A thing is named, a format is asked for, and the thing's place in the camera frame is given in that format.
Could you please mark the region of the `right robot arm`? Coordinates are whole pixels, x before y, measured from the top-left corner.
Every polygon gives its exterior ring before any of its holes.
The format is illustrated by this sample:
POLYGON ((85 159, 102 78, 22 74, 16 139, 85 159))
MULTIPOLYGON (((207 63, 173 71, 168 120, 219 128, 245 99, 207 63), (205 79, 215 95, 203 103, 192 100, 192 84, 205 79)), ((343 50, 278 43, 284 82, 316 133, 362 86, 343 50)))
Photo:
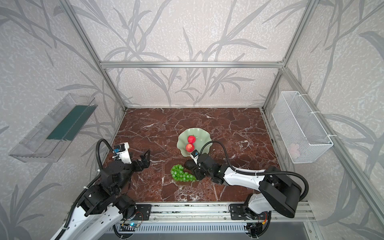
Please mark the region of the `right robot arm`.
POLYGON ((298 203, 309 192, 308 181, 300 174, 281 171, 276 167, 267 170, 241 170, 229 164, 220 165, 208 154, 194 151, 185 168, 197 180, 209 177, 219 185, 240 186, 257 191, 247 196, 241 214, 248 219, 257 219, 276 211, 287 218, 294 218, 298 203))

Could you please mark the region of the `dark avocado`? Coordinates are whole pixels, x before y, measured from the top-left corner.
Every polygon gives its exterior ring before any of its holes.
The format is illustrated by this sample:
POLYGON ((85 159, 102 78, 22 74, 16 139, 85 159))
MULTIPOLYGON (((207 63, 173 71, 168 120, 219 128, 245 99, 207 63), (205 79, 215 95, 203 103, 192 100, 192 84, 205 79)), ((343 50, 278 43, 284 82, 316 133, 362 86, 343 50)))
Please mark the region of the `dark avocado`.
POLYGON ((197 168, 197 164, 195 163, 194 160, 187 160, 184 164, 184 167, 189 171, 193 171, 194 169, 197 168))

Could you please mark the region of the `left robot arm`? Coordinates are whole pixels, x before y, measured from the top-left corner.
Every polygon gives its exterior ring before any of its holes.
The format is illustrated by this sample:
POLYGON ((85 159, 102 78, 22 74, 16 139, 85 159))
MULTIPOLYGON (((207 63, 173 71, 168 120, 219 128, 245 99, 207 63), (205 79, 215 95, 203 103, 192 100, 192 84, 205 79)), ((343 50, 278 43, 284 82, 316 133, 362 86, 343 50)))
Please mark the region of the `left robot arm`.
POLYGON ((54 240, 97 240, 121 220, 131 220, 139 210, 136 202, 121 194, 133 173, 150 166, 150 151, 132 164, 114 161, 86 186, 75 200, 68 218, 52 237, 54 240))

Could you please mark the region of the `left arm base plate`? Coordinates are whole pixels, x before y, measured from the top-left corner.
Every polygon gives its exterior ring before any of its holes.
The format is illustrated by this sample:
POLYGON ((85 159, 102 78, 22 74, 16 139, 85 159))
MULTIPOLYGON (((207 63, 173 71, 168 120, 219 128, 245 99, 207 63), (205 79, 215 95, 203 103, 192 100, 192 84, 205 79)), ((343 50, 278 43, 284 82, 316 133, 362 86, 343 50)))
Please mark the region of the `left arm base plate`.
POLYGON ((150 219, 152 210, 151 204, 138 204, 136 205, 136 212, 133 221, 148 221, 150 219))

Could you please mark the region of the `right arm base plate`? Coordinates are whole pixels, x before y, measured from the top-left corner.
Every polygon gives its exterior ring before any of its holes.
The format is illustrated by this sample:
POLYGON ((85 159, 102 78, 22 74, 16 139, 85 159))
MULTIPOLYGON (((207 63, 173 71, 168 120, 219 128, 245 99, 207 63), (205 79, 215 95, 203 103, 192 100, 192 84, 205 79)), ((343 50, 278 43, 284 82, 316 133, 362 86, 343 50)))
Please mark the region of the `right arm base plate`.
POLYGON ((243 204, 230 204, 229 212, 232 220, 262 220, 267 219, 266 212, 256 214, 250 208, 245 207, 243 204))

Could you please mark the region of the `green grape bunch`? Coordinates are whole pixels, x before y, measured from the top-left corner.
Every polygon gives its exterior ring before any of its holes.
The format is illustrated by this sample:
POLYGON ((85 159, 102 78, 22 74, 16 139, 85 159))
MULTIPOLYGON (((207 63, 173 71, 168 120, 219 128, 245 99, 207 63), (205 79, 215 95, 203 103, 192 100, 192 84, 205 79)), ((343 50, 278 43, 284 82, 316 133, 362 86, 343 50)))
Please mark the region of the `green grape bunch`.
POLYGON ((174 165, 171 168, 171 175, 176 182, 195 182, 197 180, 194 175, 185 172, 182 165, 174 165))

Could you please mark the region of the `red fake fruit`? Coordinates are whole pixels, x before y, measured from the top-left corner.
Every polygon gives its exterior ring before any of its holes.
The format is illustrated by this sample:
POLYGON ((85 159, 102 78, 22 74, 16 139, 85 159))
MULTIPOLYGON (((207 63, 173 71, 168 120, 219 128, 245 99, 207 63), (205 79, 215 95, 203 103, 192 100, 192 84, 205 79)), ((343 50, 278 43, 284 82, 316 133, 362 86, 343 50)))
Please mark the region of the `red fake fruit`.
POLYGON ((194 146, 193 144, 188 143, 188 144, 186 145, 186 151, 187 151, 188 153, 192 153, 194 150, 195 150, 195 146, 194 146))
POLYGON ((196 142, 196 137, 191 135, 191 136, 188 136, 188 143, 189 144, 194 144, 196 142))

